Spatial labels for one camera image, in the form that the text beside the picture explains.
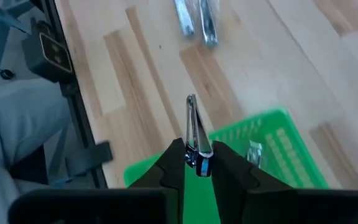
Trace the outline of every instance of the green basket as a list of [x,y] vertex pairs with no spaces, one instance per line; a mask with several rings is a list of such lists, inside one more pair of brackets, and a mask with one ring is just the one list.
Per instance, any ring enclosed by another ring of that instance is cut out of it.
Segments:
[[[275,109],[251,116],[209,134],[245,156],[249,141],[263,145],[262,170],[296,188],[326,189],[328,185],[311,158],[286,110]],[[124,181],[131,185],[160,157],[156,155],[129,166]],[[219,223],[211,178],[199,178],[185,167],[184,223]]]

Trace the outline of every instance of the wooden floor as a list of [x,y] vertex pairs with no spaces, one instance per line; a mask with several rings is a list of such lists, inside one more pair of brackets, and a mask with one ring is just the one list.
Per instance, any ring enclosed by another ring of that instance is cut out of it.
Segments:
[[332,188],[358,189],[358,0],[221,0],[214,51],[181,36],[173,1],[56,0],[110,187],[186,130],[288,108]]

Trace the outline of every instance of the gray office chair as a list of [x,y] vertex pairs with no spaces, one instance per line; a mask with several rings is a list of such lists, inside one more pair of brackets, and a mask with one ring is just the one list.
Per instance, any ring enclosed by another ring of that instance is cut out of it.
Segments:
[[[13,27],[26,34],[31,34],[31,27],[26,27],[19,20],[17,20],[17,18],[28,12],[33,8],[33,6],[34,5],[27,0],[12,4],[9,7],[0,6],[0,66],[10,28]],[[0,76],[5,80],[14,78],[14,74],[10,70],[1,68]]]

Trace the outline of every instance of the black metal frame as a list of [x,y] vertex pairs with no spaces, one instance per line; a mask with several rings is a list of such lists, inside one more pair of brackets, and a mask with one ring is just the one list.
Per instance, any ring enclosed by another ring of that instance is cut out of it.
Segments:
[[[67,47],[55,1],[41,0],[41,3],[46,22],[51,25],[52,33],[55,34],[55,39]],[[80,89],[78,88],[77,79],[73,80],[73,82],[69,83],[68,85],[61,83],[60,88],[62,89],[63,95],[67,95],[67,91],[69,91],[69,94],[66,97],[70,107],[71,118],[73,120],[77,137],[81,140],[84,148],[94,146],[95,142],[93,139],[91,126],[86,115]],[[96,188],[106,189],[108,187],[101,166],[91,169],[90,172]]]

